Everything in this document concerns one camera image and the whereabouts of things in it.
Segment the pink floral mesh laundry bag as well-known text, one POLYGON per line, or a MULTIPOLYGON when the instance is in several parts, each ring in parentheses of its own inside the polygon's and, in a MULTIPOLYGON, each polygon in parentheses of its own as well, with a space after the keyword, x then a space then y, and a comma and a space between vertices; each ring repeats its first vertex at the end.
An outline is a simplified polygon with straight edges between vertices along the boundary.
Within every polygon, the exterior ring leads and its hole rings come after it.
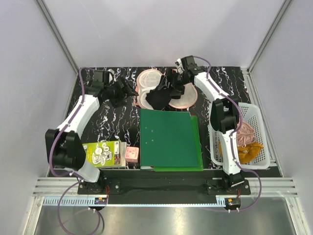
MULTIPOLYGON (((144 70, 137 77, 137 87, 135 91, 138 96, 134 98, 133 105, 143 109, 153 109, 146 101, 146 95, 150 90, 157 87, 161 80, 162 73, 156 69, 144 70)), ((184 85, 185 92, 179 99, 171 99, 169 106, 176 109, 188 109, 193 106, 198 99, 198 92, 192 83, 184 85)))

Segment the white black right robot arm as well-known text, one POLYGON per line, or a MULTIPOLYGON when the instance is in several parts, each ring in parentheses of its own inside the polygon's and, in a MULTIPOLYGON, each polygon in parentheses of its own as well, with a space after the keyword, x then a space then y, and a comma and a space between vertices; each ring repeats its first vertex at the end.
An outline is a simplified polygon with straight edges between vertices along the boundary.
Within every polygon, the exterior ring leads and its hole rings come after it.
POLYGON ((208 71, 200 68, 177 71, 169 69, 161 76, 156 90, 170 91, 177 97, 188 83, 198 87, 211 102, 209 127, 219 134, 224 158, 221 186, 224 192, 233 194, 245 180, 237 148, 237 131, 243 122, 238 102, 214 82, 208 71))

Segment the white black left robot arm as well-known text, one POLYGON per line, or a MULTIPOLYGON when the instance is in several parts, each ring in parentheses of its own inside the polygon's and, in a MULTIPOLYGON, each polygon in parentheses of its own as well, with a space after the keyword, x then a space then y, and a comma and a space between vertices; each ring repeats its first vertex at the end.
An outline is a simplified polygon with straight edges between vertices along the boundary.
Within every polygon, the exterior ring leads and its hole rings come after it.
POLYGON ((105 102, 115 108, 125 105, 130 96, 138 93, 124 78, 114 78, 112 70, 92 70, 93 78, 82 85, 82 94, 67 118, 56 128, 45 133, 47 161, 51 173, 57 177, 54 167, 65 170, 62 176, 74 175, 88 182, 96 194, 105 190, 105 181, 100 179, 100 170, 86 159, 81 135, 93 114, 105 102))

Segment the black bra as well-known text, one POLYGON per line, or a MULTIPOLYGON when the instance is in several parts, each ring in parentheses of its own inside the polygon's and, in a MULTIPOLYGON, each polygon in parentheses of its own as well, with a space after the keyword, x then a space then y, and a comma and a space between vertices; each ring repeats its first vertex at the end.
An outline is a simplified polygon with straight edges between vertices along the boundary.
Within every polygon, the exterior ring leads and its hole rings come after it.
POLYGON ((146 101, 154 110, 164 109, 172 99, 173 91, 170 83, 159 83, 156 88, 150 90, 146 95, 146 101))

